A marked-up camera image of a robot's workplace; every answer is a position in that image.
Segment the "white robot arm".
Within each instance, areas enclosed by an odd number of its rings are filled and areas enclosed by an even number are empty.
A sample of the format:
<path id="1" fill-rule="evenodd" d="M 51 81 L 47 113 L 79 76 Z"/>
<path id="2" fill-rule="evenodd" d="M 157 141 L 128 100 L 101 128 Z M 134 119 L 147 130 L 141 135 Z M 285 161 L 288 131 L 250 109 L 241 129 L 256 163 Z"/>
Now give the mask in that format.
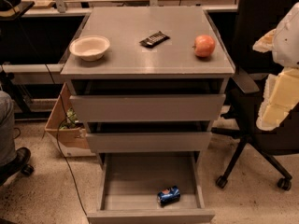
<path id="1" fill-rule="evenodd" d="M 296 3 L 278 26 L 253 45 L 255 51 L 272 52 L 273 61 L 283 69 L 265 81 L 263 101 L 256 125 L 272 131 L 299 104 L 299 3 Z"/>

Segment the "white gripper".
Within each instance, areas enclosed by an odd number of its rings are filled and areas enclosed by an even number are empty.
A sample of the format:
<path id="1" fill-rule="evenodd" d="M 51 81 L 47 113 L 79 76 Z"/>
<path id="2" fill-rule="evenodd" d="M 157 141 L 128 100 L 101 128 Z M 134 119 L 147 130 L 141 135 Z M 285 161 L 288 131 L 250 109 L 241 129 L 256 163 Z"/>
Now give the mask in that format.
<path id="1" fill-rule="evenodd" d="M 269 31 L 252 48 L 266 53 L 273 49 L 275 29 Z M 272 131 L 289 115 L 299 103 L 299 69 L 284 68 L 277 76 L 269 75 L 265 81 L 263 101 L 256 125 L 260 130 Z"/>

